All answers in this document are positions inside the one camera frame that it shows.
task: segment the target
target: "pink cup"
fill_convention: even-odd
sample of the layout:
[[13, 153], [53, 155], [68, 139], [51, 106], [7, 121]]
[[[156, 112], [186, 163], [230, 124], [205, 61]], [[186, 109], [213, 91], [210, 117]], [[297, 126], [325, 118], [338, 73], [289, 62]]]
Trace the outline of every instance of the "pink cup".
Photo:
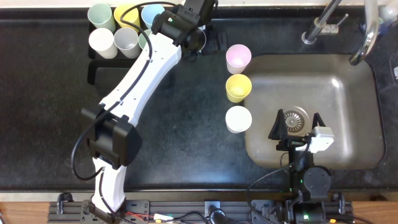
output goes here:
[[251, 52], [245, 45], [235, 44], [226, 52], [226, 67], [231, 74], [240, 74], [251, 60]]

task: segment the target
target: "light blue cup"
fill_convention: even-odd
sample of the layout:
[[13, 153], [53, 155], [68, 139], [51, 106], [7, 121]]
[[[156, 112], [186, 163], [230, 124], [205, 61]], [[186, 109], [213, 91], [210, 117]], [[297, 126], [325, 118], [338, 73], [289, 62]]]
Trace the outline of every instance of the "light blue cup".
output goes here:
[[164, 12], [164, 8], [160, 4], [152, 4], [145, 6], [141, 12], [142, 20], [148, 29], [152, 27], [155, 16]]

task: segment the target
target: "black countertop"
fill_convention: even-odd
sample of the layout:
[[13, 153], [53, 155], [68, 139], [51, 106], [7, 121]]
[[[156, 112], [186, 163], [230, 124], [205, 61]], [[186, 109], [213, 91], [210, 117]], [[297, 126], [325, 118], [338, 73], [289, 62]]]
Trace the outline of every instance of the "black countertop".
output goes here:
[[[336, 36], [305, 45], [300, 36], [322, 10], [225, 9], [213, 23], [226, 31], [228, 45], [247, 45], [264, 54], [352, 54], [363, 43], [358, 23], [363, 10], [339, 9], [350, 18]], [[80, 110], [104, 95], [87, 83], [88, 27], [85, 9], [3, 10], [0, 12], [0, 190], [85, 191], [94, 180], [77, 180], [70, 153], [80, 135]], [[390, 57], [398, 50], [395, 27], [367, 58], [375, 72], [386, 153], [370, 170], [333, 170], [337, 190], [396, 189], [398, 171], [398, 86]], [[142, 112], [144, 140], [127, 168], [125, 191], [154, 189], [243, 189], [271, 169], [257, 166], [244, 149], [244, 133], [231, 134], [224, 116], [233, 106], [225, 96], [230, 74], [225, 52], [182, 60], [168, 74], [170, 86], [156, 89]], [[78, 170], [94, 165], [87, 150]], [[266, 179], [264, 190], [287, 190], [284, 173]]]

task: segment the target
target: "drain strainer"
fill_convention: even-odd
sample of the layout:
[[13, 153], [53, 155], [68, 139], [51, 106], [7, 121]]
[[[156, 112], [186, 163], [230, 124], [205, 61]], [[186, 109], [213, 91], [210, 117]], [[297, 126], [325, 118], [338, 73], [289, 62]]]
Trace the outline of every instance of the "drain strainer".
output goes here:
[[303, 115], [301, 115], [297, 111], [286, 111], [285, 121], [287, 125], [287, 130], [293, 133], [300, 131], [304, 127]]

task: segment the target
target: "yellow cup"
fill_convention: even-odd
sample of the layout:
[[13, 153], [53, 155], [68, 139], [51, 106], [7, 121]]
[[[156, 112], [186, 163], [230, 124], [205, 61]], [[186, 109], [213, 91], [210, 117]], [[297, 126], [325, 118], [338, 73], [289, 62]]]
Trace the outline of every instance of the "yellow cup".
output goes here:
[[[122, 14], [124, 12], [126, 12], [129, 8], [133, 7], [133, 4], [123, 4], [118, 6], [114, 12], [113, 12], [113, 16], [114, 19], [118, 22], [118, 24], [121, 27], [130, 27], [133, 28], [135, 31], [138, 32], [138, 30], [136, 28], [134, 28], [133, 26], [130, 26], [128, 24], [125, 24], [123, 22], [120, 21], [120, 17], [122, 16]], [[129, 13], [127, 13], [124, 18], [125, 21], [131, 22], [139, 27], [141, 27], [140, 23], [139, 23], [139, 14], [138, 14], [138, 9], [133, 9], [132, 11], [130, 11]]]
[[250, 79], [242, 74], [236, 74], [231, 76], [225, 84], [226, 96], [233, 103], [239, 103], [251, 91]]

